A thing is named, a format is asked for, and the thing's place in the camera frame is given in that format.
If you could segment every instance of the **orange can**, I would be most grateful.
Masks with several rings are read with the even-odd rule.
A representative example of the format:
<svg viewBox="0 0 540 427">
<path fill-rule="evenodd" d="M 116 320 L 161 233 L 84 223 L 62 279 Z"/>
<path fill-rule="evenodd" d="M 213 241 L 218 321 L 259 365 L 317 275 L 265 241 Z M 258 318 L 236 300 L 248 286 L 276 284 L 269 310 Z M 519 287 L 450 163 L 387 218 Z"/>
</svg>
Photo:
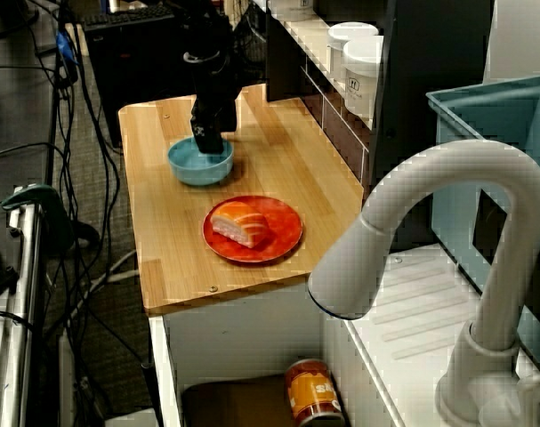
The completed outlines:
<svg viewBox="0 0 540 427">
<path fill-rule="evenodd" d="M 297 427 L 344 427 L 341 405 L 326 364 L 300 360 L 286 371 L 287 396 Z"/>
</svg>

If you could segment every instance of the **white faucet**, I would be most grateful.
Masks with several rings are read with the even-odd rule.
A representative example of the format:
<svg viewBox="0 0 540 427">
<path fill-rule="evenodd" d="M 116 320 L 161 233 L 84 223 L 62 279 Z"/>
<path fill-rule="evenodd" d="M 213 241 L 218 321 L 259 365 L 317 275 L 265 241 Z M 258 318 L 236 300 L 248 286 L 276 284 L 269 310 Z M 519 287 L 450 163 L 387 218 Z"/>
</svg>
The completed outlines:
<svg viewBox="0 0 540 427">
<path fill-rule="evenodd" d="M 498 184 L 511 207 L 476 318 L 460 333 L 436 406 L 455 427 L 539 427 L 540 376 L 519 379 L 515 373 L 517 327 L 540 249 L 540 167 L 522 151 L 496 141 L 454 141 L 398 165 L 310 274 L 310 296 L 338 318 L 367 314 L 407 212 L 435 190 L 462 181 Z"/>
</svg>

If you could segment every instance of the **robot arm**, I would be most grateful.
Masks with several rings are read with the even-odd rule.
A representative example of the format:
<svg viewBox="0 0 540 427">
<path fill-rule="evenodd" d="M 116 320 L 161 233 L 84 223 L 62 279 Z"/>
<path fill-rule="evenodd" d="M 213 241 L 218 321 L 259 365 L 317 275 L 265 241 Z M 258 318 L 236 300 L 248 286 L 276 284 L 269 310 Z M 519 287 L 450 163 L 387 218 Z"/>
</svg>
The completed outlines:
<svg viewBox="0 0 540 427">
<path fill-rule="evenodd" d="M 211 0 L 167 0 L 176 12 L 184 11 L 189 50 L 184 60 L 192 71 L 197 99 L 190 125 L 202 153 L 222 153 L 221 132 L 237 127 L 235 100 L 240 93 L 233 66 L 233 35 L 227 16 Z"/>
</svg>

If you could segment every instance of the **blue bowl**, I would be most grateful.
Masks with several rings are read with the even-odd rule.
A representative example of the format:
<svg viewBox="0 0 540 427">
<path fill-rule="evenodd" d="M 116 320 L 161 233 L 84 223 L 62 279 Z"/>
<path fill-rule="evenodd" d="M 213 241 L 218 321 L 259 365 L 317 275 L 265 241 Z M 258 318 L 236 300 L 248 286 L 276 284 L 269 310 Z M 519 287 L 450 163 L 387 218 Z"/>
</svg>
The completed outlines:
<svg viewBox="0 0 540 427">
<path fill-rule="evenodd" d="M 204 154 L 194 137 L 176 142 L 167 152 L 174 176 L 189 185 L 209 185 L 224 179 L 232 169 L 234 149 L 222 140 L 221 154 Z"/>
</svg>

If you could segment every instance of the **white sink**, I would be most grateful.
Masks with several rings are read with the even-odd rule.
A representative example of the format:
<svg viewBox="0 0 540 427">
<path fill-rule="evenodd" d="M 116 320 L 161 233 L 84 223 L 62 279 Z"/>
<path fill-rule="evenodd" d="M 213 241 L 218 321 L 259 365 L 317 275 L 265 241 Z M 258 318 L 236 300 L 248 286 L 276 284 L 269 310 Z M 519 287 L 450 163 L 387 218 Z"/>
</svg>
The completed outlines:
<svg viewBox="0 0 540 427">
<path fill-rule="evenodd" d="M 239 300 L 151 318 L 165 426 L 182 427 L 181 394 L 212 381 L 285 372 L 297 357 L 331 368 L 352 427 L 446 425 L 434 391 L 479 295 L 439 246 L 389 257 L 370 312 L 323 314 L 303 279 Z M 518 374 L 536 369 L 524 353 Z"/>
</svg>

